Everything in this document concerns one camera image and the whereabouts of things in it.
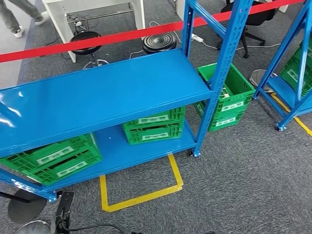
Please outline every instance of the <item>person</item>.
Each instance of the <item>person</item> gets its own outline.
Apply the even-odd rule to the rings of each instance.
[[[36,25],[42,25],[50,18],[48,12],[45,11],[39,13],[38,9],[27,0],[9,0],[10,2],[25,11],[35,20]],[[5,0],[0,0],[0,18],[2,18],[5,26],[11,32],[14,33],[17,38],[21,38],[24,29],[20,26],[15,16],[7,8]]]

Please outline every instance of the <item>sneaker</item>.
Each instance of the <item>sneaker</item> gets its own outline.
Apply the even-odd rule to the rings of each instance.
[[[23,33],[24,32],[24,29],[22,26],[20,26],[20,30],[18,31],[14,31],[13,33],[17,37],[17,38],[21,38],[23,36]]]
[[[48,13],[48,11],[45,11],[42,13],[42,19],[41,21],[35,22],[36,26],[39,26],[42,25],[47,20],[50,19],[50,15]]]

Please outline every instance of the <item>blue metal shelf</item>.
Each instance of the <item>blue metal shelf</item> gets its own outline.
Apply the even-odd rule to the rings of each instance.
[[[212,95],[181,49],[8,88],[0,91],[0,157]]]
[[[44,191],[53,191],[74,183],[120,171],[156,158],[190,149],[196,145],[192,130],[185,121],[181,138],[129,145],[121,125],[94,132],[103,161],[85,170],[57,182]]]
[[[312,0],[305,0],[292,25],[286,33],[284,40],[274,55],[265,74],[258,84],[254,99],[258,99],[261,93],[273,108],[283,116],[283,120],[276,126],[279,130],[286,129],[286,124],[295,116],[306,114],[312,111],[312,90],[309,91],[304,97],[301,97],[302,85],[304,82],[305,65],[307,62],[307,49],[312,26]],[[298,79],[296,90],[293,90],[288,83],[281,77],[271,77],[274,69],[280,62],[283,56],[286,53],[292,40],[297,35],[300,30],[304,29],[304,39],[302,43],[302,51],[300,58],[298,69]],[[290,109],[289,113],[285,113],[279,105],[274,102],[270,96],[266,94],[264,90],[265,85],[271,87],[276,94],[281,98],[285,104]]]
[[[190,149],[200,155],[218,97],[252,5],[236,0],[227,29],[186,0],[181,49],[171,50],[19,85],[0,91],[0,157],[95,132],[103,160],[51,186],[39,186],[0,169],[0,180],[56,200],[54,190]],[[210,89],[188,61],[194,14],[222,37]],[[183,136],[128,145],[120,124],[206,100],[196,137],[185,122]]]

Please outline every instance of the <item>gray pants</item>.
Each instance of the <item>gray pants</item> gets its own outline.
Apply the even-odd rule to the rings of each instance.
[[[38,9],[27,0],[8,1],[25,11],[26,14],[31,16],[35,21],[42,20],[42,16],[38,11]],[[11,32],[20,30],[20,24],[11,10],[7,8],[5,0],[0,0],[0,18],[2,18],[5,22],[5,26],[7,26],[7,28],[11,30]]]

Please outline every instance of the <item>blue shelf board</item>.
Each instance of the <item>blue shelf board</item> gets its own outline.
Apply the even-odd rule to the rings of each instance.
[[[43,190],[54,191],[196,146],[192,130],[187,121],[184,122],[182,137],[177,139],[129,145],[122,125],[98,130],[94,132],[94,136],[103,161],[49,187],[44,187]]]
[[[209,99],[182,50],[0,91],[0,157]]]
[[[270,78],[267,81],[267,85],[276,93],[277,97],[280,98],[283,103],[288,107],[292,109],[295,106],[295,99],[296,92],[292,89],[292,86],[289,85],[286,81],[283,80],[280,76]],[[307,104],[304,107],[304,110],[312,108],[312,102]]]

